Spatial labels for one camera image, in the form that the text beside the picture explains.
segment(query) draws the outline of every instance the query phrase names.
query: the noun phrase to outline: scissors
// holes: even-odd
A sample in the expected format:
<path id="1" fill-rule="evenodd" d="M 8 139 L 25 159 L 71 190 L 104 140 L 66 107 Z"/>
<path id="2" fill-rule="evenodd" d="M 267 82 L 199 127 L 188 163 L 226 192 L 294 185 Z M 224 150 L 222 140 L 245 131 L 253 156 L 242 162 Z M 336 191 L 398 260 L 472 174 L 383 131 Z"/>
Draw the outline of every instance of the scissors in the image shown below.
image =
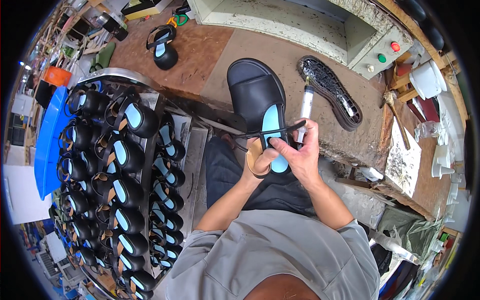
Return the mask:
<path id="1" fill-rule="evenodd" d="M 180 17 L 184 17 L 185 19 L 180 22 Z M 173 27 L 177 28 L 177 26 L 182 26 L 183 24 L 187 23 L 188 16 L 185 14 L 175 14 L 175 11 L 172 10 L 172 17 L 168 20 L 167 25 L 172 23 Z"/>

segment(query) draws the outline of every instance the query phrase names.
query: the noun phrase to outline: glue syringe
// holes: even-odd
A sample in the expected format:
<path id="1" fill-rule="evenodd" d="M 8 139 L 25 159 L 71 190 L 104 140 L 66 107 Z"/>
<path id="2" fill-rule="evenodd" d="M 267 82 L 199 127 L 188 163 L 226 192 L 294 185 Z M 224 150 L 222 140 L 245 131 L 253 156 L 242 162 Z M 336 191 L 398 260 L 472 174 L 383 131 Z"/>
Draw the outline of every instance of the glue syringe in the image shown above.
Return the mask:
<path id="1" fill-rule="evenodd" d="M 305 88 L 303 90 L 303 99 L 301 101 L 300 118 L 310 119 L 312 113 L 312 101 L 313 101 L 313 87 L 309 85 L 309 77 L 305 79 Z M 305 126 L 299 128 L 299 135 L 297 137 L 297 143 L 303 143 L 303 136 L 307 132 Z"/>

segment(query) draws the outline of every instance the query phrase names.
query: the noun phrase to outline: thermos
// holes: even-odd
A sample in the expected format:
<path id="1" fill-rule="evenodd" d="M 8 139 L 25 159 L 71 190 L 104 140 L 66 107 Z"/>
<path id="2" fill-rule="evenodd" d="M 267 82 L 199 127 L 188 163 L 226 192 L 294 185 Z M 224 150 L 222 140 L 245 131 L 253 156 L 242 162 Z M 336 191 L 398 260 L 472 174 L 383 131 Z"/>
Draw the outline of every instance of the thermos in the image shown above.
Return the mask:
<path id="1" fill-rule="evenodd" d="M 128 35 L 128 31 L 106 12 L 98 17 L 97 22 L 119 41 L 123 41 Z"/>

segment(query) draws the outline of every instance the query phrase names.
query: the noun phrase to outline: hammer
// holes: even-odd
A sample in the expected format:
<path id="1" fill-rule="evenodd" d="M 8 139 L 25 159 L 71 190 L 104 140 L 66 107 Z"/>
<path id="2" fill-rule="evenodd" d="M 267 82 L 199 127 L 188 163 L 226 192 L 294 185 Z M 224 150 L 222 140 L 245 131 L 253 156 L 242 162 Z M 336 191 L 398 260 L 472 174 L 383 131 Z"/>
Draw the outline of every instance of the hammer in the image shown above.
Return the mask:
<path id="1" fill-rule="evenodd" d="M 396 118 L 396 121 L 398 123 L 398 126 L 400 128 L 400 132 L 402 133 L 402 138 L 403 138 L 403 143 L 405 144 L 405 148 L 407 150 L 410 150 L 410 142 L 408 142 L 408 136 L 407 133 L 405 132 L 405 127 L 403 127 L 402 121 L 398 117 L 398 114 L 396 113 L 395 105 L 394 105 L 394 97 L 396 98 L 396 93 L 395 91 L 389 91 L 385 92 L 382 100 L 382 105 L 380 108 L 384 107 L 384 104 L 388 104 L 390 108 L 392 109 L 393 115 Z"/>

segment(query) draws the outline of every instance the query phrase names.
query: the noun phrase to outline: man's right hand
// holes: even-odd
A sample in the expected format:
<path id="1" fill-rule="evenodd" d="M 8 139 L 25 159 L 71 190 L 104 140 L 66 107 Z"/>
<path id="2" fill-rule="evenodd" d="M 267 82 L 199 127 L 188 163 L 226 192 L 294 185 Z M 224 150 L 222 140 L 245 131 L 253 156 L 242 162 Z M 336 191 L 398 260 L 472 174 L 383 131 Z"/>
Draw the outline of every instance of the man's right hand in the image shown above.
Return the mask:
<path id="1" fill-rule="evenodd" d="M 302 118 L 295 124 L 305 120 L 308 132 L 303 137 L 303 147 L 296 150 L 280 138 L 271 138 L 270 144 L 288 161 L 293 175 L 309 190 L 318 184 L 321 177 L 318 174 L 318 124 L 310 119 Z M 298 131 L 293 132 L 296 139 Z"/>

